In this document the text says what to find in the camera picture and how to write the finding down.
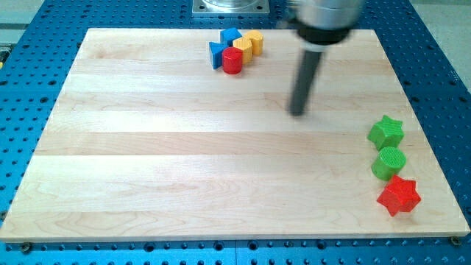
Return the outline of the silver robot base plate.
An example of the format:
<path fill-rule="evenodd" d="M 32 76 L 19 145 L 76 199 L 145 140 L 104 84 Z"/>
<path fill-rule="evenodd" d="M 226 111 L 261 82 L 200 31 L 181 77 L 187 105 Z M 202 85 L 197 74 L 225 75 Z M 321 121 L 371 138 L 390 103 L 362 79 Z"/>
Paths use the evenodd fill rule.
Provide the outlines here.
<path fill-rule="evenodd" d="M 269 0 L 193 0 L 192 13 L 215 14 L 268 14 Z"/>

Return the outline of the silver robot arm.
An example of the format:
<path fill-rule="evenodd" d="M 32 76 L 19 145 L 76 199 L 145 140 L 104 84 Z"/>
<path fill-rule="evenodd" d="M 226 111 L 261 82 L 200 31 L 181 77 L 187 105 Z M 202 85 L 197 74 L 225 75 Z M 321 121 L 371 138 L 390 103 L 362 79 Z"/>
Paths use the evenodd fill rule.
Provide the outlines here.
<path fill-rule="evenodd" d="M 342 42 L 358 23 L 365 0 L 296 0 L 287 8 L 307 52 Z"/>

